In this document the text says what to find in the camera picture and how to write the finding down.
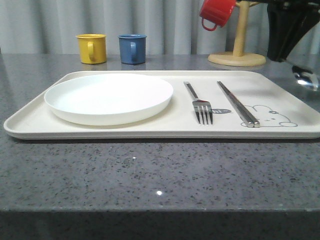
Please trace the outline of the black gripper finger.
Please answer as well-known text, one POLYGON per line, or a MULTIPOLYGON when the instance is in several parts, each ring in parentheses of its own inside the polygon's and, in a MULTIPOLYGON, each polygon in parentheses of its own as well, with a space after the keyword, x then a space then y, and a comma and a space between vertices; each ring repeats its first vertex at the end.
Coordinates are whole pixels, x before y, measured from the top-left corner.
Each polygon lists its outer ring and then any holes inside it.
POLYGON ((298 44, 300 10, 296 3, 281 0, 267 6, 269 42, 267 57, 275 62, 284 61, 298 44))
POLYGON ((320 21, 320 2, 289 0, 283 3, 282 9, 281 60, 284 61, 302 37, 320 21))

